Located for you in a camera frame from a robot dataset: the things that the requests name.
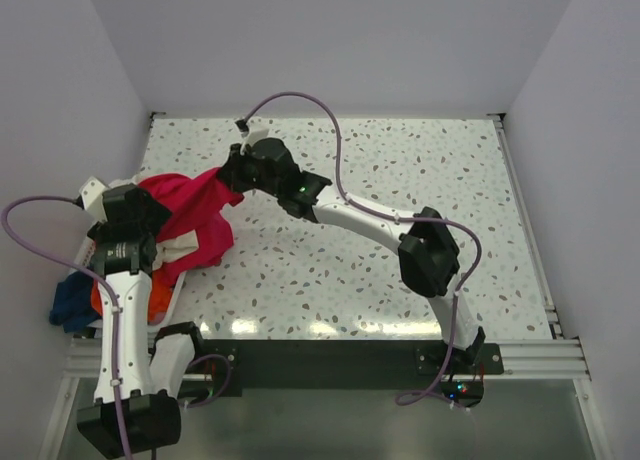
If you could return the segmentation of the magenta t shirt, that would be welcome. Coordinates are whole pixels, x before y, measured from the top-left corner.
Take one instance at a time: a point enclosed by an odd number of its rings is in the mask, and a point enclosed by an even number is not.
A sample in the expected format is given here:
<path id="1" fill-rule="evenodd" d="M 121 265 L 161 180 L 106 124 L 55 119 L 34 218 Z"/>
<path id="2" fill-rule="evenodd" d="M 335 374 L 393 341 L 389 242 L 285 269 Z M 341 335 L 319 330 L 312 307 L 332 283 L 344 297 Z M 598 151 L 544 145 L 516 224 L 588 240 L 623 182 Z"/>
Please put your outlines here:
<path id="1" fill-rule="evenodd" d="M 218 265 L 224 254 L 234 245 L 234 235 L 229 222 L 221 214 L 227 206 L 236 206 L 244 200 L 241 194 L 231 192 L 217 179 L 217 169 L 212 168 L 191 178 L 194 190 L 194 213 L 198 216 L 196 235 L 199 247 L 195 253 L 169 263 L 178 273 L 196 268 Z"/>

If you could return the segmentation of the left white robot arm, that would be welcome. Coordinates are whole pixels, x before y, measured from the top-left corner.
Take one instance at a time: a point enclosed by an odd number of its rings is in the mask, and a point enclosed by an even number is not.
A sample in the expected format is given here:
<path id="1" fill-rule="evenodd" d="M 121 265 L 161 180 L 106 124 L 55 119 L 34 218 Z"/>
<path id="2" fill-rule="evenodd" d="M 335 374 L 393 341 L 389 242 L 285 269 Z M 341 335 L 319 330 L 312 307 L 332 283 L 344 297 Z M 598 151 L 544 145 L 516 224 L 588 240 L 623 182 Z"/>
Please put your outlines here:
<path id="1" fill-rule="evenodd" d="M 192 322 L 149 337 L 148 307 L 156 236 L 171 212 L 135 184 L 90 178 L 80 190 L 95 224 L 90 269 L 102 303 L 102 343 L 93 404 L 79 411 L 79 432 L 106 459 L 130 459 L 178 442 L 178 393 L 202 337 Z"/>

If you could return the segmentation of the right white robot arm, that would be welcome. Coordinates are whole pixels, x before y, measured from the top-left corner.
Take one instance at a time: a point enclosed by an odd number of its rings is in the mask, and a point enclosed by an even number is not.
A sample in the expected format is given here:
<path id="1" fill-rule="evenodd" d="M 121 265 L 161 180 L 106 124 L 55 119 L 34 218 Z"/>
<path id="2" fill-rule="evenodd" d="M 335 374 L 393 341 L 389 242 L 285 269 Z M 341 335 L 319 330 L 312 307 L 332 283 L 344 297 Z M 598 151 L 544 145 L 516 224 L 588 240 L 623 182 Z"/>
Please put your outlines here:
<path id="1" fill-rule="evenodd" d="M 232 145 L 216 176 L 235 193 L 261 191 L 292 217 L 340 227 L 396 254 L 405 287 L 428 300 L 446 353 L 459 364 L 476 363 L 486 335 L 463 301 L 471 274 L 461 270 L 460 248 L 451 233 L 467 227 L 433 208 L 411 213 L 351 196 L 330 179 L 300 169 L 276 138 Z"/>

